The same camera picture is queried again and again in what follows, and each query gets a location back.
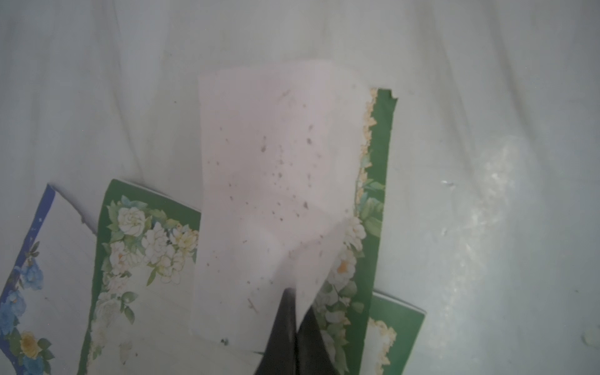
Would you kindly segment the green floral letter paper top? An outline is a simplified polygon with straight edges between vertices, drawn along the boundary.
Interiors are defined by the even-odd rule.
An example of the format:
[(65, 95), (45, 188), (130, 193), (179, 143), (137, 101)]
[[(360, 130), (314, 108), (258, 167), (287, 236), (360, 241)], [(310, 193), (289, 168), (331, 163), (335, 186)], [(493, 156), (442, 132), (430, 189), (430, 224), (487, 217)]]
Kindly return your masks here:
[(359, 373), (397, 100), (311, 60), (198, 79), (202, 202), (189, 326), (260, 353), (283, 292)]

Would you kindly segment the green floral letter paper lower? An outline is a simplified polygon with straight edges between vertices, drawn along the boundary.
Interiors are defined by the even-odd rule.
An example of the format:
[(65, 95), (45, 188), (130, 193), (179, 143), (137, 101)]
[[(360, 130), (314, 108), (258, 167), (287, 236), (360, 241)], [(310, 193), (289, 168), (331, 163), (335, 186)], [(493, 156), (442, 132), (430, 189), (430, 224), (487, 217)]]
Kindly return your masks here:
[[(92, 308), (80, 374), (251, 374), (262, 356), (188, 332), (201, 215), (113, 180), (98, 221)], [(345, 253), (317, 298), (325, 348), (339, 374), (400, 374), (425, 322), (422, 309), (373, 293)]]

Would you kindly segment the green floral letter paper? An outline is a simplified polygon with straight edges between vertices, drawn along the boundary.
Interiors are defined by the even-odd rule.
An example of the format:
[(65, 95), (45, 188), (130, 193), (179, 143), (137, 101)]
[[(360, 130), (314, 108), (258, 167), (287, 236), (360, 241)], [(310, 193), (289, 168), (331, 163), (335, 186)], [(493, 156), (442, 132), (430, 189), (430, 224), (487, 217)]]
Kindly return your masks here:
[[(80, 374), (251, 374), (262, 356), (188, 332), (201, 215), (113, 180), (98, 221), (92, 308)], [(422, 309), (373, 293), (345, 253), (317, 298), (325, 348), (339, 374), (400, 374), (425, 322)]]
[(198, 79), (202, 202), (189, 326), (260, 353), (283, 292), (359, 373), (397, 100), (311, 60)]

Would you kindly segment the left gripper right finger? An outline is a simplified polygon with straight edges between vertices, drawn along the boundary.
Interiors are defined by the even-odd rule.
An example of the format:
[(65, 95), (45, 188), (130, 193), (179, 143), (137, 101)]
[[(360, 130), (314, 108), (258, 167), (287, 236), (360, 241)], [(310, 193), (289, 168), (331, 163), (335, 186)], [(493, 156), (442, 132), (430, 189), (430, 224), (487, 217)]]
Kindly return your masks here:
[(310, 308), (296, 334), (296, 367), (300, 375), (336, 375), (316, 315)]

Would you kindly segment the blue floral letter paper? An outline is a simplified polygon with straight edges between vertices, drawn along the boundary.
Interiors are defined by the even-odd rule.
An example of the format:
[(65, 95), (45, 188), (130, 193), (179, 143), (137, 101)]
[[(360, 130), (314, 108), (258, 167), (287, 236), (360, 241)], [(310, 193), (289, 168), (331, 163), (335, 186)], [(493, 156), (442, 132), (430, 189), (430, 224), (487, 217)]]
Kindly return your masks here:
[(1, 372), (75, 374), (88, 329), (96, 236), (53, 186), (1, 293)]

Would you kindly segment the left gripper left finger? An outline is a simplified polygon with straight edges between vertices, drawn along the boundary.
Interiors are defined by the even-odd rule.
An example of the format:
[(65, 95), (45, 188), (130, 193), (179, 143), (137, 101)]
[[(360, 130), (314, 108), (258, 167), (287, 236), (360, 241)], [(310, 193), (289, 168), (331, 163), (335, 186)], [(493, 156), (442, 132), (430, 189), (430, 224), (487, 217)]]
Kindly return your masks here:
[(255, 375), (296, 374), (295, 289), (286, 288), (281, 297), (266, 350)]

